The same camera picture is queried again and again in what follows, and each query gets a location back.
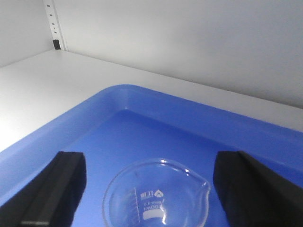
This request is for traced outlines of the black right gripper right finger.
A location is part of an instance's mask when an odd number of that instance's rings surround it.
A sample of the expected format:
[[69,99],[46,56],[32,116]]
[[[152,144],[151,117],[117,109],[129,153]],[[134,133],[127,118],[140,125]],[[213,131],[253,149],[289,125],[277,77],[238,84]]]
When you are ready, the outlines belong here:
[[219,151],[213,184],[231,227],[301,227],[303,189],[243,151]]

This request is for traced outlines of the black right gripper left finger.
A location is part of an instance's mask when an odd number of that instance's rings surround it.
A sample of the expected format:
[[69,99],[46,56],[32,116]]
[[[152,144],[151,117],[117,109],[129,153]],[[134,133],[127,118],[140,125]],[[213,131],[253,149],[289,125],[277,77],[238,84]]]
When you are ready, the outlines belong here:
[[86,187],[81,152],[58,152],[0,208],[2,227],[70,227]]

